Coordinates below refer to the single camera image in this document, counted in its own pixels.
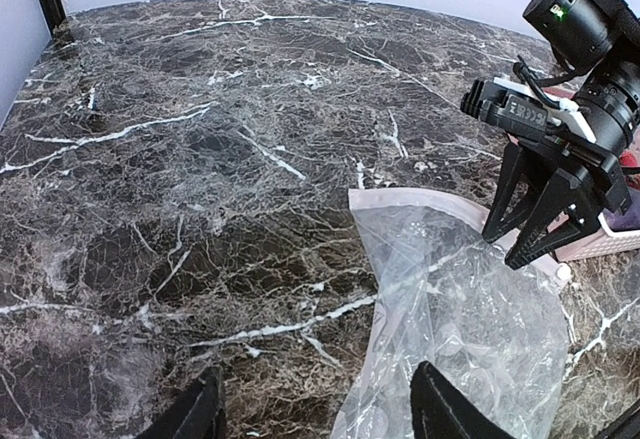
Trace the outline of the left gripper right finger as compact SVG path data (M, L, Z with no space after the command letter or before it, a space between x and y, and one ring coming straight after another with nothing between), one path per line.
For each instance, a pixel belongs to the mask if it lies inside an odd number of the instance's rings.
M413 374L410 406L415 439L510 439L429 361Z

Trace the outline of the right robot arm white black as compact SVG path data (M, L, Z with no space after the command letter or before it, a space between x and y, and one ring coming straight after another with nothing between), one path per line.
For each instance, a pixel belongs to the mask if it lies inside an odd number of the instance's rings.
M531 0L523 16L583 84L554 98L558 79L518 60L514 81L478 80L461 102L511 136L482 235L518 231L512 269L596 233L603 211L630 208L619 159L639 124L639 21L624 0Z

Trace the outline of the purple eggplant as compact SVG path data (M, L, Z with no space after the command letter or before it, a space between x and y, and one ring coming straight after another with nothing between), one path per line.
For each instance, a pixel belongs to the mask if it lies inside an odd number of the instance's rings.
M612 232L631 232L639 230L639 213L629 209L625 214L603 212L605 222Z

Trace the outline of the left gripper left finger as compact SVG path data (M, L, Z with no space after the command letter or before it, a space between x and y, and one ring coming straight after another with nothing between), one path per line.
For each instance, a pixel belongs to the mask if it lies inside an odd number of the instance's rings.
M222 439L226 437L223 372L208 367L138 439Z

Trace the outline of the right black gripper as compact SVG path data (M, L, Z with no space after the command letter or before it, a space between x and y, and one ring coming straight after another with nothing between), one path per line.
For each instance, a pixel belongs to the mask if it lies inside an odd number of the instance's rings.
M519 269L557 247L593 234L603 209L630 204L617 158L578 136L562 131L538 138L515 136L504 149L497 189L482 237L494 243L525 224L505 264ZM527 190L507 209L519 183Z

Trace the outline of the pink plastic basket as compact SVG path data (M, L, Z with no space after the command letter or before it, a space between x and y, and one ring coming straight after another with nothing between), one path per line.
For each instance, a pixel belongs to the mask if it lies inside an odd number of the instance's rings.
M588 121L587 107L584 107L584 111L578 110L578 105L566 96L567 90L553 89L552 92L556 92L556 95L552 94L550 100L558 102L560 106L568 106L568 109L555 109L542 105L528 87L517 86L516 91L523 94L527 101L548 113L548 125L566 126L571 134L591 143L595 143L598 138L605 138L604 129L598 126L594 120ZM561 261L576 260L639 248L639 230L612 232L605 222L603 213L598 216L598 221L600 228L593 234L557 247L554 252L558 259Z

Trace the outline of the clear zip top bag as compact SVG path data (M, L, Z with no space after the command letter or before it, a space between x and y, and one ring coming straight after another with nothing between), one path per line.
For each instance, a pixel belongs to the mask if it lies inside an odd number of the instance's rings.
M545 438L569 338L559 299L569 266L550 256L514 270L516 236L481 236L485 208L430 189L353 189L349 207L378 285L367 354L335 438L409 438L410 395L431 363L491 424Z

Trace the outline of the red lychee bunch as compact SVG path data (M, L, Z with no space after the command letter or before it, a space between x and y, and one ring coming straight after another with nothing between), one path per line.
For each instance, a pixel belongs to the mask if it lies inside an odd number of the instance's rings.
M619 157L621 167L626 169L638 169L639 161L632 151L626 150Z

